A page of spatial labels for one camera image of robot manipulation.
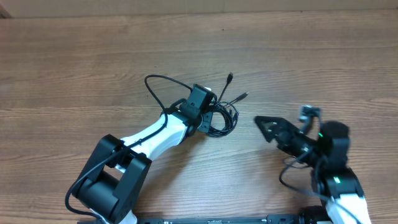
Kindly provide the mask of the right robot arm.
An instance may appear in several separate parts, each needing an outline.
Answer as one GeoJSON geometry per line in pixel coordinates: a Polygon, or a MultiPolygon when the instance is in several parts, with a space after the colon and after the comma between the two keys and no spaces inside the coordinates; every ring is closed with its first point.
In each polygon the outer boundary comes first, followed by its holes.
{"type": "Polygon", "coordinates": [[[338,121],[319,123],[316,139],[308,137],[313,120],[320,115],[303,115],[298,128],[284,118],[256,116],[254,122],[267,142],[293,157],[282,169],[279,180],[288,189],[319,198],[320,205],[301,208],[297,215],[278,215],[277,223],[370,223],[364,190],[348,167],[349,127],[338,121]],[[310,190],[288,184],[283,175],[296,163],[312,168],[310,190]]]}

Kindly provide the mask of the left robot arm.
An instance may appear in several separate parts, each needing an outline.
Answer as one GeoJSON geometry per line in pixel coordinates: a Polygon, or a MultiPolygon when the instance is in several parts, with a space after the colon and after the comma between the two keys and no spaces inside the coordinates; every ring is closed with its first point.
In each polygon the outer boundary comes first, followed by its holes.
{"type": "Polygon", "coordinates": [[[137,202],[152,161],[201,128],[210,126],[216,95],[195,84],[188,98],[164,108],[159,119],[132,136],[102,137],[68,195],[78,199],[92,223],[136,223],[137,202]]]}

